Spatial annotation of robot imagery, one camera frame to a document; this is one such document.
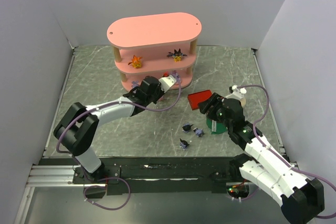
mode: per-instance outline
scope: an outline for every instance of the gray floor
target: gray floor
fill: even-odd
[[[279,205],[263,191],[241,204],[210,192],[132,194],[118,211],[84,202],[82,191],[78,187],[36,188],[25,224],[288,224]],[[126,197],[105,196],[99,203],[117,207]]]
[[[192,111],[187,95],[210,89],[223,96],[234,84],[261,84],[253,52],[247,48],[216,46],[197,47],[197,61],[192,83],[182,91],[175,107],[165,112],[144,111],[132,118],[122,118],[100,127],[93,140],[98,156],[236,156],[242,153],[227,134],[211,135],[205,116]],[[75,59],[58,111],[58,123],[74,102],[94,105],[114,100],[125,93],[114,65],[110,46],[82,46],[75,50]],[[172,104],[177,90],[169,91],[164,100],[151,108],[165,108]],[[246,95],[245,116],[249,121],[258,119],[264,112],[266,99],[262,90],[249,88]],[[198,138],[193,132],[184,134],[182,125],[193,123],[204,129]],[[278,149],[278,139],[270,114],[258,124],[268,141]],[[191,145],[183,151],[179,139]],[[48,142],[46,156],[62,156],[56,153],[56,139]]]

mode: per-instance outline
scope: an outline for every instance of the small toy figure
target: small toy figure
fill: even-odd
[[[167,55],[167,57],[173,57],[174,61],[177,62],[177,61],[181,61],[182,60],[182,56],[187,56],[187,55],[184,55],[182,52],[181,52],[181,49],[179,48],[178,51],[176,51],[174,49],[174,53],[172,52],[168,52],[169,54]]]
[[[138,86],[140,86],[138,81],[132,81],[132,86],[131,86],[132,89]]]
[[[187,149],[189,146],[189,143],[186,140],[180,139],[180,147],[182,147],[183,150]]]
[[[201,136],[204,135],[203,129],[200,130],[198,128],[195,128],[194,132],[195,132],[196,136],[198,136],[198,137],[201,137]]]
[[[188,133],[189,131],[191,131],[191,127],[193,126],[193,124],[189,124],[189,123],[186,123],[182,126],[182,129],[183,129],[183,132],[184,133]]]
[[[137,57],[135,55],[133,55],[133,59],[131,62],[128,63],[128,65],[132,64],[132,67],[134,68],[141,68],[142,67],[142,64],[141,64],[141,60],[142,57]]]
[[[176,72],[176,70],[172,71],[172,74],[175,75],[175,77],[179,80],[179,82],[181,83],[182,79],[181,76]]]

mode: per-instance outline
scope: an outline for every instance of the gray marble floor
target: gray marble floor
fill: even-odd
[[[144,111],[98,128],[92,144],[98,156],[236,156],[242,153],[226,133],[210,134],[205,116],[191,110],[187,95],[210,89],[225,96],[233,84],[260,84],[253,52],[247,48],[199,46],[197,54],[193,81],[183,89],[177,105],[165,112]],[[110,46],[82,46],[75,50],[74,55],[57,123],[74,102],[94,105],[114,100],[125,93]],[[169,91],[163,101],[150,107],[167,107],[174,102],[177,92]],[[266,99],[263,91],[257,88],[249,88],[246,99],[244,113],[252,122],[263,114]],[[198,138],[193,132],[183,133],[182,125],[186,122],[203,128],[205,135]],[[278,149],[270,114],[258,124],[258,128]],[[179,147],[180,138],[190,143],[185,151]],[[52,136],[47,146],[47,157],[62,156],[55,151],[56,142]]]

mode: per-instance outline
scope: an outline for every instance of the black toy figure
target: black toy figure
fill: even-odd
[[[174,61],[181,61],[182,60],[182,56],[187,56],[184,53],[181,52],[181,49],[179,48],[178,51],[176,51],[174,49],[174,52],[168,52],[169,54],[167,55],[167,57],[173,57]]]
[[[183,132],[184,133],[188,133],[189,131],[191,131],[191,127],[193,126],[193,124],[189,124],[189,123],[186,123],[182,126],[182,129],[183,129]]]
[[[186,140],[182,140],[180,139],[180,147],[182,147],[182,149],[187,149],[189,146],[189,143]]]

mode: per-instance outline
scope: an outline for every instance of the red block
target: red block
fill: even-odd
[[[192,110],[198,109],[198,104],[211,97],[210,89],[188,95],[188,101]]]

